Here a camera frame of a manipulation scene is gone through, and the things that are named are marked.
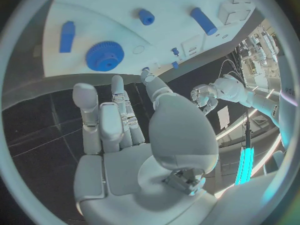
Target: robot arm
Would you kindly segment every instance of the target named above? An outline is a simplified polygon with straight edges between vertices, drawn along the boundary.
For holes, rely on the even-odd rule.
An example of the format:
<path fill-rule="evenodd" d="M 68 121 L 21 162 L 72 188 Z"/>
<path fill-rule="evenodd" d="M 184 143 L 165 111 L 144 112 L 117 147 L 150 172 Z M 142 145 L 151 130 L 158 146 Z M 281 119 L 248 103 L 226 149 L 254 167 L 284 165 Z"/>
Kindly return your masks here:
<path fill-rule="evenodd" d="M 248 108 L 253 107 L 263 114 L 269 116 L 278 127 L 279 104 L 254 91 L 244 88 L 244 85 L 231 75 L 224 75 L 209 85 L 201 84 L 191 91 L 191 100 L 198 106 L 204 108 L 204 114 L 213 110 L 222 99 L 234 103 L 240 103 Z"/>

